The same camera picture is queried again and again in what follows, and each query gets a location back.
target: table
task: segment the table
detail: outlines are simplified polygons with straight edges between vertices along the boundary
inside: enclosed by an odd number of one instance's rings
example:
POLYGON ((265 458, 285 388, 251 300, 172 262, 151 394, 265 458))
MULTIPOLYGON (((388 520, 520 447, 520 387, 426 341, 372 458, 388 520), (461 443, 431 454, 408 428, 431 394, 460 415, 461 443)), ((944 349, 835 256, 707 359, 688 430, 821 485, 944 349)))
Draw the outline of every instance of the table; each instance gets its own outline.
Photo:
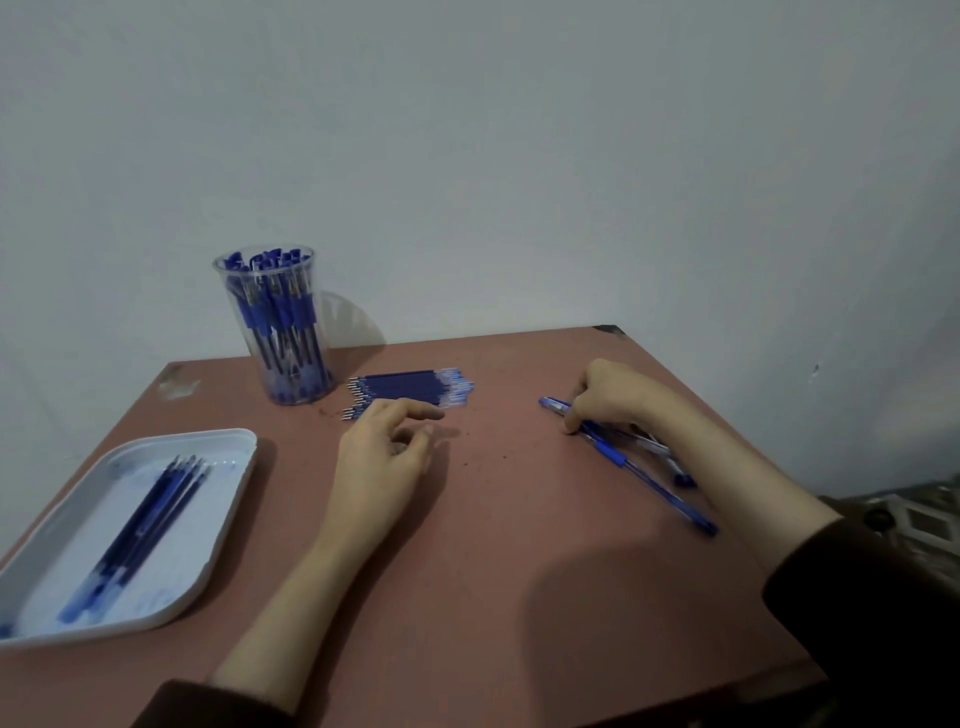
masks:
MULTIPOLYGON (((538 406, 602 356, 716 418, 629 338, 569 328, 334 355, 360 374, 460 367, 476 390, 441 423, 411 509, 331 627, 305 725, 576 726, 807 659, 702 494, 689 499, 720 524, 714 540, 538 406)), ((271 404, 247 357, 169 365, 78 474, 134 438, 256 432, 258 464, 210 585, 157 630, 0 656, 4 724, 127 726, 163 680, 203 679, 315 535, 348 400, 341 387, 311 405, 271 404), (193 381, 192 395, 169 399, 193 381)))

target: blue pen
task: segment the blue pen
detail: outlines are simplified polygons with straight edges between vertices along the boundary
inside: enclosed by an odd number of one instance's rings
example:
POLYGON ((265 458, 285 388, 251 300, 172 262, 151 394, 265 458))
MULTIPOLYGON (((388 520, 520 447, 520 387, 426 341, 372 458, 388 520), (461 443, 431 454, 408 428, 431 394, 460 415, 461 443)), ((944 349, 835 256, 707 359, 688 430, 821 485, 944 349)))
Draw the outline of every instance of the blue pen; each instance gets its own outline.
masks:
POLYGON ((156 482, 153 486, 151 486, 150 490, 147 492, 147 495, 143 498, 143 500, 140 501, 140 504, 136 507, 136 510, 133 511, 133 515, 130 516, 130 518, 127 520, 127 523, 120 530, 120 533, 118 533, 116 538, 113 539, 113 542, 104 552, 104 555, 100 557, 100 561, 97 562, 97 565, 93 568, 87 578, 84 579, 80 587, 74 591, 73 595, 70 597, 70 600, 66 603, 63 609, 60 610, 60 613, 57 615, 57 619, 59 621, 64 624, 72 624, 75 622, 83 613, 86 605, 96 593, 97 589, 102 589, 105 580, 109 579, 110 569, 112 568, 113 564, 118 558, 123 556, 123 553, 129 547, 136 528, 146 517, 150 509, 154 507, 155 503, 162 497, 163 493, 167 490, 170 480, 173 477, 176 477, 179 469, 180 459, 175 457, 173 461, 163 470, 163 473, 160 474, 160 477, 156 479, 156 482))
POLYGON ((192 481, 186 480, 183 482, 182 485, 184 487, 180 488, 179 497, 169 504, 166 512, 156 520, 151 531, 131 550, 124 560, 124 563, 117 568, 116 572, 104 587, 103 596, 90 610, 91 624, 99 624, 103 621, 104 615, 120 597, 124 588, 130 584, 136 576, 136 573, 140 570, 140 567, 142 567, 144 562, 150 557, 150 554, 154 552, 156 545, 176 522, 191 498, 200 490, 200 487, 209 477, 212 470, 213 467, 210 466, 200 473, 198 477, 193 478, 192 481))
MULTIPOLYGON (((569 409, 569 404, 562 400, 555 400, 552 397, 541 397, 540 404, 549 409, 551 412, 556 412, 560 415, 565 414, 566 410, 569 409)), ((689 503, 670 493, 670 491, 650 477, 650 475, 648 475, 642 468, 631 462, 625 454, 611 445, 603 436, 603 434, 601 434, 600 425, 597 425, 589 420, 584 420, 584 422, 580 425, 580 434, 586 437, 593 444, 593 446, 600 450, 600 453, 610 460, 617 468, 625 468, 636 475, 636 477, 650 486, 658 496, 662 497, 675 509, 684 514, 684 516, 689 518, 695 526, 697 526, 708 536, 716 536, 716 534, 719 532, 720 529, 717 527, 716 523, 704 516, 704 514, 702 514, 689 503)))
POLYGON ((154 527, 154 524, 163 518, 163 515, 169 510, 171 502, 176 502, 185 484, 193 479, 202 463, 203 459, 198 460, 196 456, 191 455, 181 467, 177 468, 173 476, 168 479, 167 486, 163 493, 160 494, 147 514, 136 525, 136 529, 131 534, 125 547, 116 554, 113 562, 104 570, 103 578, 97 585, 97 588, 93 590, 90 599, 88 599, 84 605, 86 611, 94 612, 98 609, 99 603, 103 600, 104 591, 114 574, 116 574, 117 570, 130 558, 130 554, 136 550, 140 542, 147 537, 154 527))

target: dark sleeve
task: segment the dark sleeve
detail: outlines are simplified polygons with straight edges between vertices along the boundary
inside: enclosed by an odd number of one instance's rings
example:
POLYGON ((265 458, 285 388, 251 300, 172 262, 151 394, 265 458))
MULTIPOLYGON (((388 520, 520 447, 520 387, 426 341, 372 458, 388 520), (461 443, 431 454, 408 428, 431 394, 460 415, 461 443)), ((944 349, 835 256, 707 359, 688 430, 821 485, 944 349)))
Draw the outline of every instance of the dark sleeve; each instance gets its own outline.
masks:
POLYGON ((767 581, 763 601, 844 696, 878 710, 953 695, 960 597, 859 523, 831 523, 767 581))
POLYGON ((292 728, 291 716, 267 703, 182 680, 160 686, 132 728, 292 728))

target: right hand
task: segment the right hand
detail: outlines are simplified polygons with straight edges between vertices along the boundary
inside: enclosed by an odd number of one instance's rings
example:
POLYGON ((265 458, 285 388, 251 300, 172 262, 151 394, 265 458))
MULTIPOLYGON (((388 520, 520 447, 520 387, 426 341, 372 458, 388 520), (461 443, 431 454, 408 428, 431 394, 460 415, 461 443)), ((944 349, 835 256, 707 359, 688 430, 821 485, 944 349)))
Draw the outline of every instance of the right hand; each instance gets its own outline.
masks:
POLYGON ((375 400, 341 439, 333 489, 318 543, 361 558, 384 539, 430 465, 433 430, 403 421, 440 420, 444 411, 416 400, 375 400))
POLYGON ((574 433, 583 420, 636 423, 647 429, 646 412, 659 401, 676 397, 668 387, 635 372, 626 364, 594 359, 577 386, 577 397, 564 417, 564 430, 574 433))

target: pen holder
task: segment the pen holder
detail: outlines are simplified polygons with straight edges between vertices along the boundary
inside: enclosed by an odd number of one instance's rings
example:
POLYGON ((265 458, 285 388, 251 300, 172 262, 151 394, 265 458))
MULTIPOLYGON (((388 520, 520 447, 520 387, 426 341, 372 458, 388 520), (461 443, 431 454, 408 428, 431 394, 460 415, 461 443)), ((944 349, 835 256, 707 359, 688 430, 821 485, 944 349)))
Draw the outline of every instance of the pen holder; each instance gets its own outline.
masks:
POLYGON ((317 321, 314 260, 309 248, 247 248, 213 261, 267 397, 277 404, 318 400, 335 384, 317 321))

